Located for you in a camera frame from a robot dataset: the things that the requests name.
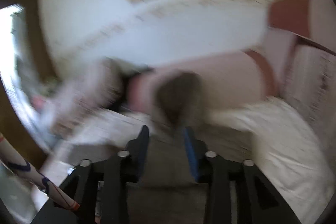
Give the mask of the olive quilted hooded jacket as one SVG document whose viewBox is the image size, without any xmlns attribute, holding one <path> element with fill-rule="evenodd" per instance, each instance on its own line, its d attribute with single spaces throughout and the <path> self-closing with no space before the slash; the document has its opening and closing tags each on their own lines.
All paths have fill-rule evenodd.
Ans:
<svg viewBox="0 0 336 224">
<path fill-rule="evenodd" d="M 146 124 L 150 137 L 145 169 L 140 181 L 129 186 L 131 223 L 202 223 L 207 188 L 191 176 L 183 128 L 192 126 L 198 137 L 231 160 L 251 154 L 250 133 L 204 125 L 203 114 L 201 79 L 194 73 L 177 73 L 155 89 L 151 116 L 104 110 L 86 119 L 71 138 L 68 159 L 108 159 Z"/>
</svg>

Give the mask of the white leaf-print bed sheet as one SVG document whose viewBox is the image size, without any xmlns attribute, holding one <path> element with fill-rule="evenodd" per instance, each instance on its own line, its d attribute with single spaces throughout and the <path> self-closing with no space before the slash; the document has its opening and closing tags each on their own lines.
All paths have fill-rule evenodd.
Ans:
<svg viewBox="0 0 336 224">
<path fill-rule="evenodd" d="M 242 160 L 250 158 L 256 163 L 301 223 L 319 218 L 335 191 L 335 176 L 315 133 L 291 106 L 271 98 L 242 109 L 215 111 L 207 126 L 250 133 L 251 154 Z M 58 143 L 50 160 L 47 170 L 56 184 L 81 160 L 68 159 L 72 136 Z"/>
</svg>

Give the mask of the black garment behind pillow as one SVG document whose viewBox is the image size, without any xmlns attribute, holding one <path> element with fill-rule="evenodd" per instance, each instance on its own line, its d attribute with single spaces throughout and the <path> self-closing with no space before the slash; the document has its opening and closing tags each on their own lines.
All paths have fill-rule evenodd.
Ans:
<svg viewBox="0 0 336 224">
<path fill-rule="evenodd" d="M 130 84 L 132 80 L 135 80 L 140 75 L 144 73 L 154 71 L 152 67 L 144 67 L 140 68 L 139 71 L 131 71 L 131 72 L 121 72 L 121 81 L 122 81 L 122 91 L 120 96 L 117 98 L 115 102 L 113 102 L 110 106 L 110 110 L 119 113 L 122 109 L 126 109 L 127 102 L 127 93 L 130 90 Z"/>
</svg>

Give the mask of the white patterned sleeve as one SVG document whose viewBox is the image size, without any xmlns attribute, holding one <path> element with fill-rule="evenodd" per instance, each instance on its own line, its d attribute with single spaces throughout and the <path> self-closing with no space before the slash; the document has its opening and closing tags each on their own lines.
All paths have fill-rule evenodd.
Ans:
<svg viewBox="0 0 336 224">
<path fill-rule="evenodd" d="M 34 184 L 61 207 L 76 211 L 80 205 L 31 165 L 1 134 L 1 162 L 17 176 Z"/>
</svg>

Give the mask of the striped floral left pillow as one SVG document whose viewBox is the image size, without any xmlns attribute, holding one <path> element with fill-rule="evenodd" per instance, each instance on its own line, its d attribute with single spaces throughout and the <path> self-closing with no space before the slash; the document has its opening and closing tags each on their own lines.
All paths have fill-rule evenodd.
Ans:
<svg viewBox="0 0 336 224">
<path fill-rule="evenodd" d="M 47 105 L 50 133 L 66 138 L 86 116 L 116 102 L 122 93 L 121 68 L 110 58 L 88 65 L 86 70 L 57 90 Z"/>
</svg>

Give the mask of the pink rear bolster cushion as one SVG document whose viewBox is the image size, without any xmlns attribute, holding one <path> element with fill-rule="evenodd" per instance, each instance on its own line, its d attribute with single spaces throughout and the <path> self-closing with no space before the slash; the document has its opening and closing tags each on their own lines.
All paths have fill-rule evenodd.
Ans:
<svg viewBox="0 0 336 224">
<path fill-rule="evenodd" d="M 156 67 L 130 81 L 126 98 L 132 111 L 149 114 L 154 92 L 178 73 L 191 72 L 201 78 L 206 108 L 223 110 L 276 96 L 278 88 L 267 59 L 253 50 L 198 57 Z"/>
</svg>

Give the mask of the striped floral right cushion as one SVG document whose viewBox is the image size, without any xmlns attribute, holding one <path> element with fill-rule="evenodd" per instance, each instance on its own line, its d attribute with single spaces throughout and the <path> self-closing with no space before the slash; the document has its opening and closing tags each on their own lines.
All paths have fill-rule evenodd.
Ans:
<svg viewBox="0 0 336 224">
<path fill-rule="evenodd" d="M 335 114 L 335 53 L 298 38 L 290 53 L 282 98 L 315 126 Z"/>
</svg>

